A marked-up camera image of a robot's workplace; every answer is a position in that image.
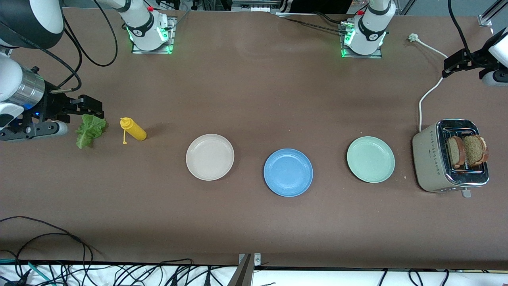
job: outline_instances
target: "mint green plate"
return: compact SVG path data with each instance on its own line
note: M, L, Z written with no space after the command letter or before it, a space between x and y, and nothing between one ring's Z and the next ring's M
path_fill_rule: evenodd
M347 164L360 180L380 183L392 175L395 157L383 140L365 136L351 143L347 150Z

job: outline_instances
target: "bread slice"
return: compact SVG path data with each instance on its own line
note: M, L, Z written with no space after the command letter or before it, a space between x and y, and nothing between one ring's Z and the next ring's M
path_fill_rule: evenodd
M460 137L452 136L447 140L450 163L454 169L460 168L466 161L466 149Z
M489 149L487 143L480 135L471 135L464 137L467 162L469 166L478 166L489 159Z

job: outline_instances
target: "plate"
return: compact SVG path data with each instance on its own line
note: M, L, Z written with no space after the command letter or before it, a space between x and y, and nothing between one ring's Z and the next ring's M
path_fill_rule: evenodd
M235 152L226 138L217 134L206 134L190 144L185 160L194 177L213 181L222 178L231 170Z
M298 196L312 183L312 164L298 150L280 149L266 160L264 177L274 193L285 197Z
M371 136L353 141L347 150L347 164L360 180L380 183L395 169L392 149L381 139Z

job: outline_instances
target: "white floor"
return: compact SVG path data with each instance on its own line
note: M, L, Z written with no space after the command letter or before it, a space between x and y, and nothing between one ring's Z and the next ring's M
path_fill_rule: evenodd
M73 266L72 270L82 269L82 265ZM93 268L106 267L105 265L93 265ZM146 269L152 266L145 266L140 270L133 273L134 277L139 277ZM23 266L23 270L28 270L28 266ZM51 277L48 266L39 266L38 269L48 277ZM53 266L55 275L60 274L60 266ZM217 277L223 285L227 285L230 278L233 276L235 267L225 267L217 270L213 270L213 274ZM90 278L98 286L113 286L115 273L119 270L118 266L111 266L102 270L90 270ZM158 286L162 276L162 285L168 280L174 271L176 266L163 266L160 270L154 271L148 278L143 282L146 286ZM206 267L199 267L192 271L189 275L189 279L193 279L196 275L206 271ZM442 284L445 273L444 272L419 272L421 275L424 285L427 286L439 286ZM253 275L252 285L262 286L271 283L274 286L315 286L315 285L335 285L335 286L377 286L383 275L382 271L284 271L284 270L262 270L255 272ZM17 282L18 276L14 271L14 266L0 266L0 276L6 279ZM83 272L76 273L76 278L81 281ZM418 281L416 275L413 273L413 278ZM180 280L179 286L183 286L185 278ZM45 282L41 276L34 271L31 271L27 283L30 285L37 285ZM134 279L127 277L122 281L121 285L131 285ZM203 286L205 282L205 275L201 275L195 279L189 286ZM502 273L465 273L465 272L452 272L446 282L446 286L502 286L504 283L508 283L508 274ZM73 279L69 280L70 286L78 285ZM85 286L93 286L90 281L86 281ZM219 285L213 278L211 279L211 285ZM413 284L408 278L407 272L397 271L388 272L383 282L383 286L412 286ZM134 286L142 286L141 282L134 283Z

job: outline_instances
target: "toaster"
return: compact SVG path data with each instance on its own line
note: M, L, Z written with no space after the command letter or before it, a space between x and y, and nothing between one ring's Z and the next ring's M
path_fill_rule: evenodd
M487 163L471 167L466 163L454 168L450 162L447 140L477 134L478 128L465 119L443 119L416 134L412 140L418 184L428 192L462 191L484 186L489 181Z

